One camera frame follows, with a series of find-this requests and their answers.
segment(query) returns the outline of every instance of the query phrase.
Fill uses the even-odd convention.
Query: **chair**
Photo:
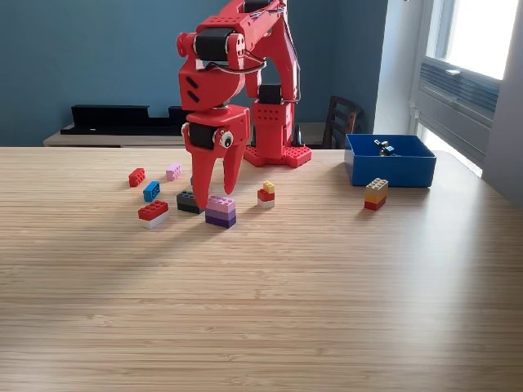
[[[363,110],[357,104],[339,96],[331,96],[329,115],[325,123],[324,140],[321,148],[332,149],[334,137],[336,149],[344,149],[346,134],[355,133],[355,130],[363,132],[361,121],[358,119],[362,112]]]

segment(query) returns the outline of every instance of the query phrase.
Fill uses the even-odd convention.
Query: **blue plastic bin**
[[[380,157],[374,141],[388,141],[398,156]],[[426,188],[432,185],[436,156],[411,135],[347,135],[346,171],[354,186],[367,186],[376,178],[389,186]]]

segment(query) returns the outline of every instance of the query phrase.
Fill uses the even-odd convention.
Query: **red robotic arm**
[[[228,194],[235,187],[243,156],[256,166],[296,167],[295,163],[311,158],[306,147],[291,146],[299,67],[287,23],[287,0],[232,0],[196,33],[180,34],[177,49],[187,57],[179,74],[181,105],[193,113],[187,116],[182,133],[193,157],[193,191],[201,208],[207,206],[217,158],[223,158]],[[261,85],[266,57],[275,62],[281,87]],[[227,104],[246,81],[248,95],[259,98],[253,104],[257,146],[248,149],[249,110]]]

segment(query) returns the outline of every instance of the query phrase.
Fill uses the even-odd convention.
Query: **window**
[[[423,0],[423,5],[410,133],[422,124],[483,167],[523,0]]]
[[[518,0],[435,0],[427,56],[503,79]]]
[[[454,147],[449,145],[434,132],[424,127],[422,124],[418,124],[418,137],[425,144],[425,146],[431,151],[445,151],[454,156],[459,162],[465,165],[474,174],[481,178],[483,171],[480,167],[471,162],[465,155],[459,153]]]

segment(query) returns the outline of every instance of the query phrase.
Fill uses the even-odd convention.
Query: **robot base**
[[[312,150],[308,147],[285,147],[284,156],[281,159],[263,158],[258,155],[256,147],[250,145],[245,150],[244,158],[253,166],[289,166],[300,167],[312,159]]]

